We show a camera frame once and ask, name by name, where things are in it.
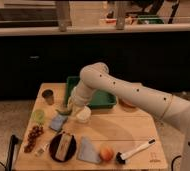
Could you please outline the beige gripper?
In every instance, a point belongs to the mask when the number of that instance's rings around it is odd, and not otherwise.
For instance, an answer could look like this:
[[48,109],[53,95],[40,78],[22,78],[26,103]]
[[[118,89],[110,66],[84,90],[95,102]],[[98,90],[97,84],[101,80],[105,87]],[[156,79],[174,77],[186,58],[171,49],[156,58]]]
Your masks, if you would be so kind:
[[73,116],[77,115],[79,112],[83,110],[83,107],[77,106],[71,98],[68,99],[67,108],[71,111]]

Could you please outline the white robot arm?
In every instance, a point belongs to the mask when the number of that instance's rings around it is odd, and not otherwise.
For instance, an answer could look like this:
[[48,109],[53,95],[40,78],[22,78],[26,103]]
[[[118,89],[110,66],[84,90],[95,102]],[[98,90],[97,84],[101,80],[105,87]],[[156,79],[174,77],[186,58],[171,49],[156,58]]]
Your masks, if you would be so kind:
[[111,93],[155,116],[184,134],[180,171],[190,171],[190,101],[170,93],[115,78],[98,62],[84,66],[80,81],[71,91],[68,106],[82,108],[97,90]]

